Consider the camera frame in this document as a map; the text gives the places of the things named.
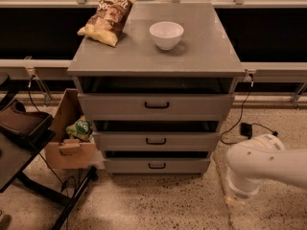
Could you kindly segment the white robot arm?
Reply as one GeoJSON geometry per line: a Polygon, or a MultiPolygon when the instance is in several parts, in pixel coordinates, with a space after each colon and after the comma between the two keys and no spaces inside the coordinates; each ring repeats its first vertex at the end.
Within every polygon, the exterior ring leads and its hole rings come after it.
{"type": "Polygon", "coordinates": [[[263,134],[233,145],[226,152],[226,202],[244,205],[263,180],[307,189],[307,150],[285,149],[274,135],[263,134]]]}

